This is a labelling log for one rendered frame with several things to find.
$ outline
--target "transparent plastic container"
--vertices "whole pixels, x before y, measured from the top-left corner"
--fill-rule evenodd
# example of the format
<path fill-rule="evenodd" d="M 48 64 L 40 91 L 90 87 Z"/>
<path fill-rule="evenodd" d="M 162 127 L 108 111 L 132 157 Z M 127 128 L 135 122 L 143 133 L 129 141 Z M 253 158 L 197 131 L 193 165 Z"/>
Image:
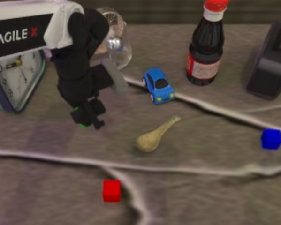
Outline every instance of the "transparent plastic container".
<path fill-rule="evenodd" d="M 121 15 L 110 7 L 97 9 L 110 26 L 109 33 L 91 58 L 91 66 L 99 64 L 104 57 L 109 57 L 116 67 L 125 68 L 132 59 L 132 48 L 127 34 L 127 24 Z"/>

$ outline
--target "robotic arm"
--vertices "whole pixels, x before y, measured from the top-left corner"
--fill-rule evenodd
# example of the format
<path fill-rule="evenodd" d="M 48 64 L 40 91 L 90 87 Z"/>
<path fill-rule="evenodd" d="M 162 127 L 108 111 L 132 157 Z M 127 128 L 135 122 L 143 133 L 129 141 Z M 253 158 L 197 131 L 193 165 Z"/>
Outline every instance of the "robotic arm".
<path fill-rule="evenodd" d="M 102 14 L 74 2 L 0 2 L 0 60 L 49 48 L 58 91 L 74 108 L 74 122 L 96 129 L 104 125 L 98 116 L 106 111 L 99 91 L 114 85 L 107 67 L 116 68 L 90 67 L 89 61 L 108 31 Z"/>

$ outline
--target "clock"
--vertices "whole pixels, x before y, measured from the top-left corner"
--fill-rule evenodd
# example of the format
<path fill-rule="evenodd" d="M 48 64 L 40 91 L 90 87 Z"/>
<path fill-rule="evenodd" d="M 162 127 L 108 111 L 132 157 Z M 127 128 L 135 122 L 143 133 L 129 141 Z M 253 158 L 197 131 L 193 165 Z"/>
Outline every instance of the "clock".
<path fill-rule="evenodd" d="M 46 68 L 43 51 L 0 61 L 0 110 L 20 113 L 28 104 Z"/>

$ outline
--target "cola bottle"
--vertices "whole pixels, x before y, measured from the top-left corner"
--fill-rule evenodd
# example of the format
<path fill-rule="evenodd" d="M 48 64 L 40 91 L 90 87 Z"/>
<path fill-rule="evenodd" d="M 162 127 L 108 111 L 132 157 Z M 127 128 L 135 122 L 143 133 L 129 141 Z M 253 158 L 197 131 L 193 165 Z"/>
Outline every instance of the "cola bottle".
<path fill-rule="evenodd" d="M 218 72 L 223 54 L 222 18 L 230 0 L 205 0 L 203 17 L 189 45 L 187 78 L 198 86 L 211 84 Z"/>

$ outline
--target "red x logo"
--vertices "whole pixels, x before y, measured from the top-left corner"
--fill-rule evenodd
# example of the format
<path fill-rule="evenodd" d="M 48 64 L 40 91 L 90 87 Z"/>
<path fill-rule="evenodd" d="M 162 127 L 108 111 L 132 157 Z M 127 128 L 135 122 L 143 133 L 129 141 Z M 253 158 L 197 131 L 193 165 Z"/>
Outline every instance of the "red x logo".
<path fill-rule="evenodd" d="M 31 37 L 36 37 L 37 36 L 37 31 L 38 31 L 37 27 L 32 27 L 31 28 Z"/>

